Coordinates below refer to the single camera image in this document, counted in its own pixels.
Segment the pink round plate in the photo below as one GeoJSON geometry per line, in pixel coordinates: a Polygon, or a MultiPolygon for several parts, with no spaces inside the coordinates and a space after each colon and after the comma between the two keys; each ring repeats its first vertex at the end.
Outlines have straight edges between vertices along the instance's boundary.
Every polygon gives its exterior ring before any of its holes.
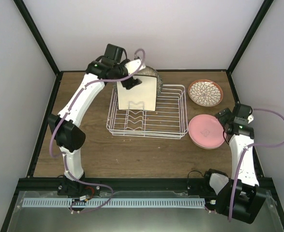
{"type": "Polygon", "coordinates": [[[216,146],[224,143],[223,128],[211,115],[193,117],[188,124],[188,134],[192,141],[200,145],[216,146]]]}

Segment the floral plate with orange rim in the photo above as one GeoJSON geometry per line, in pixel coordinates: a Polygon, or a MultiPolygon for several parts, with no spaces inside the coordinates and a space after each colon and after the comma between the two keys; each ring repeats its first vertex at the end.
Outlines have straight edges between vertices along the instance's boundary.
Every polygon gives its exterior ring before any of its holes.
{"type": "Polygon", "coordinates": [[[224,96],[221,87],[217,83],[206,79],[192,82],[188,87],[188,94],[194,103],[204,107],[218,105],[224,96]]]}

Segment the cream square plate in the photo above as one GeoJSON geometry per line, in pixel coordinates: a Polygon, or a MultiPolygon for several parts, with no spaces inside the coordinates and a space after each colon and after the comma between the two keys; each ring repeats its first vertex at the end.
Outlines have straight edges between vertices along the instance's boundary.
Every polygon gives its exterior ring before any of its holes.
{"type": "Polygon", "coordinates": [[[155,111],[157,98],[157,78],[151,76],[134,76],[142,81],[130,90],[117,82],[117,96],[119,110],[155,111]]]}

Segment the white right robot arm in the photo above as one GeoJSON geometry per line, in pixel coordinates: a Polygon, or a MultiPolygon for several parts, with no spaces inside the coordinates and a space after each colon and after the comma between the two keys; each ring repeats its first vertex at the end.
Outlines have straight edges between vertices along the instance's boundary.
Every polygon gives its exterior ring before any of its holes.
{"type": "Polygon", "coordinates": [[[205,202],[208,212],[248,224],[254,222],[267,198],[267,191],[260,187],[254,167],[254,129],[249,125],[252,113],[252,107],[237,102],[233,110],[225,108],[215,115],[231,149],[232,174],[228,177],[210,169],[202,182],[206,194],[216,194],[216,199],[205,202]]]}

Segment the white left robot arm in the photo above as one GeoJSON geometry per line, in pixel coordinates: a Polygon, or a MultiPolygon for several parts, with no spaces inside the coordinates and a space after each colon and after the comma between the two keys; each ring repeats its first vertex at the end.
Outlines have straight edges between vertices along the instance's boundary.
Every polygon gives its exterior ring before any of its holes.
{"type": "Polygon", "coordinates": [[[108,44],[105,53],[87,66],[83,80],[69,102],[57,115],[48,117],[52,131],[49,153],[55,157],[53,144],[59,147],[64,161],[64,176],[71,180],[68,188],[74,195],[81,195],[86,189],[81,163],[81,147],[86,139],[80,129],[82,119],[107,83],[123,82],[127,89],[141,83],[133,76],[145,68],[146,53],[139,48],[134,56],[133,60],[122,60],[122,57],[127,57],[126,50],[108,44]]]}

